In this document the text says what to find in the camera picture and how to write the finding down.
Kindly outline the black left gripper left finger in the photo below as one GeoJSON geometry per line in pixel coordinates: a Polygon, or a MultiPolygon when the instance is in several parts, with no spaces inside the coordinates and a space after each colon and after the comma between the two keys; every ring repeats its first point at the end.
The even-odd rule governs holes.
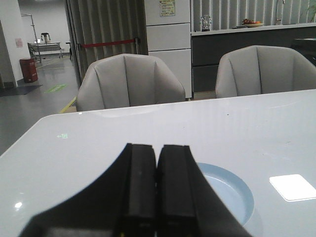
{"type": "Polygon", "coordinates": [[[95,181],[28,222],[23,237],[152,237],[156,158],[150,145],[126,144],[95,181]]]}

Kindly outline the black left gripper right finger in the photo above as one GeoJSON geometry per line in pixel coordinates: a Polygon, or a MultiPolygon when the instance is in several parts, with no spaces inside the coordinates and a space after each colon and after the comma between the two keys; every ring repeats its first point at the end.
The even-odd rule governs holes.
{"type": "Polygon", "coordinates": [[[209,185],[189,146],[164,145],[157,191],[159,237],[250,236],[209,185]]]}

